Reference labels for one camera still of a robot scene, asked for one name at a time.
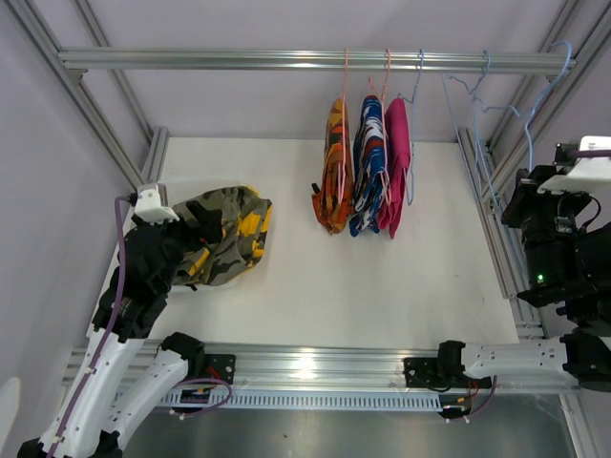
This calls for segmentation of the light blue wire hanger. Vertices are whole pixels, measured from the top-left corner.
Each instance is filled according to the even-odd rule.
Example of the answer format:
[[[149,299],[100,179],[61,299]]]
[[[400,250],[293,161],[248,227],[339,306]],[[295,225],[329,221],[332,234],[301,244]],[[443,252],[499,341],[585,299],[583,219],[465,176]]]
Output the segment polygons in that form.
[[[486,60],[485,65],[483,66],[481,70],[480,76],[478,77],[478,79],[476,80],[476,82],[474,83],[472,87],[470,87],[469,84],[465,80],[455,75],[449,75],[445,73],[441,74],[441,82],[442,82],[442,87],[444,90],[444,95],[446,97],[446,102],[447,102],[450,118],[451,118],[451,121],[455,128],[456,133],[458,133],[458,129],[457,129],[457,123],[455,120],[455,116],[453,113],[453,104],[452,104],[450,94],[448,91],[448,82],[450,80],[454,82],[458,82],[459,84],[461,84],[464,87],[466,93],[471,97],[470,117],[471,117],[471,128],[473,131],[473,142],[474,142],[472,146],[472,151],[473,151],[473,156],[474,156],[473,171],[475,172],[476,179],[477,179],[477,184],[475,185],[476,190],[474,191],[474,194],[478,199],[483,199],[484,187],[487,187],[488,191],[490,192],[489,199],[492,203],[492,206],[497,212],[499,212],[501,207],[500,207],[499,199],[495,191],[495,187],[492,184],[492,172],[491,172],[491,169],[489,168],[489,162],[488,162],[488,159],[485,157],[485,154],[483,151],[483,145],[482,145],[481,137],[479,135],[479,122],[478,122],[478,114],[477,114],[477,108],[476,108],[476,104],[482,101],[481,97],[479,96],[480,86],[482,82],[484,81],[484,79],[486,78],[486,76],[488,75],[490,68],[491,68],[491,64],[492,64],[492,55],[489,50],[485,49],[483,51],[483,56],[485,57],[485,60]]]

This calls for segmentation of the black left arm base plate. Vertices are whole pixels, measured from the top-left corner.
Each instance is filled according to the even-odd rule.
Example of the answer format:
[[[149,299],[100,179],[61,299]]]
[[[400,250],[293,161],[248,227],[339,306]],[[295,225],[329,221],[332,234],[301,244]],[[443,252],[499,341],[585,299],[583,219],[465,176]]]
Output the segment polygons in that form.
[[[189,370],[188,378],[213,378],[232,385],[236,362],[237,357],[234,354],[205,354],[196,359],[195,367]]]

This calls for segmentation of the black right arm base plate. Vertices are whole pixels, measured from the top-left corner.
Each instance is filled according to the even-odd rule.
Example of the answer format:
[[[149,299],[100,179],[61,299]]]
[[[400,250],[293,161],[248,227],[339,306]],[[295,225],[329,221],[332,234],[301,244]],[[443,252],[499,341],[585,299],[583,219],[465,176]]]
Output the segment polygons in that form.
[[[408,357],[403,360],[403,374],[408,388],[426,388],[436,392],[452,389],[491,388],[491,377],[472,379],[463,374],[440,375],[437,360],[426,357]]]

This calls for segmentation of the olive yellow camouflage trousers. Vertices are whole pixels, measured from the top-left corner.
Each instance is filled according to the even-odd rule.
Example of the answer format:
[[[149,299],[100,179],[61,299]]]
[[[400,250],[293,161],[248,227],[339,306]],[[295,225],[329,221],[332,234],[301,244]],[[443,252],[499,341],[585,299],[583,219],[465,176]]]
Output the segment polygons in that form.
[[[207,210],[222,211],[223,238],[189,252],[180,266],[175,286],[223,287],[259,264],[272,217],[270,199],[262,198],[249,186],[208,191],[173,206],[187,222],[195,222],[186,208],[189,200],[197,200]]]

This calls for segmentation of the blue hanger of camouflage trousers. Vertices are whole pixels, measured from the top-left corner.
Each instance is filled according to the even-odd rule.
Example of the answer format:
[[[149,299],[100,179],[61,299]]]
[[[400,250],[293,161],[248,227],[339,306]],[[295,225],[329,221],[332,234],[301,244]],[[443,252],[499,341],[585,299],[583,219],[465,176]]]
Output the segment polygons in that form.
[[[560,80],[569,72],[570,60],[573,56],[573,45],[570,41],[559,40],[551,44],[553,48],[561,46],[565,49],[564,62],[558,72],[547,83],[547,85],[538,93],[536,100],[528,108],[522,112],[512,104],[505,105],[486,105],[484,101],[477,95],[477,89],[473,89],[472,104],[478,103],[481,106],[481,112],[487,113],[490,110],[494,111],[510,111],[516,118],[523,120],[523,133],[527,141],[527,170],[531,172],[534,169],[534,138],[531,132],[531,124],[534,121],[539,106],[543,100],[551,94],[553,89],[558,85]]]

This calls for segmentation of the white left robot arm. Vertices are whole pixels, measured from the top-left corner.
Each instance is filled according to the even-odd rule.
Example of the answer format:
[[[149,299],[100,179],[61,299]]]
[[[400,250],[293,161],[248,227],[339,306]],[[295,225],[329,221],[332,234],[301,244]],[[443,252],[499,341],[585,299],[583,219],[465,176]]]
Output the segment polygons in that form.
[[[186,204],[137,210],[135,227],[117,229],[118,265],[101,295],[85,357],[47,430],[22,444],[21,457],[119,457],[139,425],[173,388],[209,393],[230,382],[210,364],[205,345],[175,332],[122,395],[116,394],[131,361],[147,341],[188,254],[222,237],[221,212]]]

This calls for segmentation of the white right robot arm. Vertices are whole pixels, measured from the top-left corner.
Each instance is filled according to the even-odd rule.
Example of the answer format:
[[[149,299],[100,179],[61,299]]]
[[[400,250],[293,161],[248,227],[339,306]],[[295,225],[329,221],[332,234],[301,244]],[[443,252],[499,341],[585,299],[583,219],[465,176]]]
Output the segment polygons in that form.
[[[588,191],[543,185],[567,173],[552,165],[524,169],[501,222],[520,234],[527,267],[521,302],[541,310],[544,336],[519,343],[445,341],[435,377],[458,385],[503,376],[561,380],[582,389],[610,389],[610,227],[590,229],[579,214],[598,204]]]

